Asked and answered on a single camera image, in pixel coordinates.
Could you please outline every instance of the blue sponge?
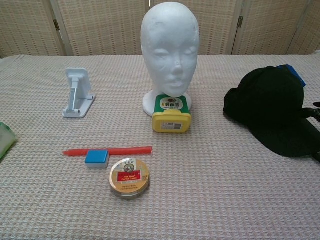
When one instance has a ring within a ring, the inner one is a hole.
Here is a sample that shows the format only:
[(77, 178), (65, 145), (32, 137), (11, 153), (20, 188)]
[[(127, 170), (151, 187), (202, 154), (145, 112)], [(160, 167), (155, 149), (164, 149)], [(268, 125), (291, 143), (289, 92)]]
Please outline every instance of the blue sponge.
[(109, 153), (107, 150), (89, 150), (84, 161), (88, 168), (106, 168), (108, 162)]

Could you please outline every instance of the green package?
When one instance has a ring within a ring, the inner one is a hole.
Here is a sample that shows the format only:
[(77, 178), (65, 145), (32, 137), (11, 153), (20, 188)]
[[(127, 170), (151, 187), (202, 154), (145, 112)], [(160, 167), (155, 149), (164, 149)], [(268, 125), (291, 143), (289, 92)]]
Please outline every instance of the green package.
[(3, 122), (0, 122), (0, 159), (6, 154), (16, 140), (16, 135), (10, 127)]

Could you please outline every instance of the red label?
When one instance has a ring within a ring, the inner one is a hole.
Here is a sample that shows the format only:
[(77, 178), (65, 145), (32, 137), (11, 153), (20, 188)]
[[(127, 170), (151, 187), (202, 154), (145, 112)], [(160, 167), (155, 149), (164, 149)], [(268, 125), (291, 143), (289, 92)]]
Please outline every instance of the red label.
[(118, 182), (140, 180), (140, 171), (120, 171), (118, 172)]

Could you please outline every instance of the herbal candy tin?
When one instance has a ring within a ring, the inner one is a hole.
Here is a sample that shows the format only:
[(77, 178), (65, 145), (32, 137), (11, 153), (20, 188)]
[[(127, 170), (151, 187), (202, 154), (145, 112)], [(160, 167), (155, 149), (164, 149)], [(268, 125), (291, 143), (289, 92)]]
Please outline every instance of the herbal candy tin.
[(132, 199), (142, 194), (149, 186), (147, 165), (136, 158), (125, 158), (111, 168), (109, 183), (112, 190), (123, 199)]

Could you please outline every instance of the red stick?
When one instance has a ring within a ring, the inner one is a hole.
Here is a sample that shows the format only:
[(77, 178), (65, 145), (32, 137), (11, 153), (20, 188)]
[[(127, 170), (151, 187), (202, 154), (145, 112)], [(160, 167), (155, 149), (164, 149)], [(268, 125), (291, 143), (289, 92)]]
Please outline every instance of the red stick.
[(151, 154), (152, 146), (137, 146), (137, 147), (119, 147), (119, 148), (84, 148), (70, 149), (64, 151), (63, 154), (71, 156), (85, 156), (89, 150), (108, 150), (110, 155), (136, 155), (136, 154)]

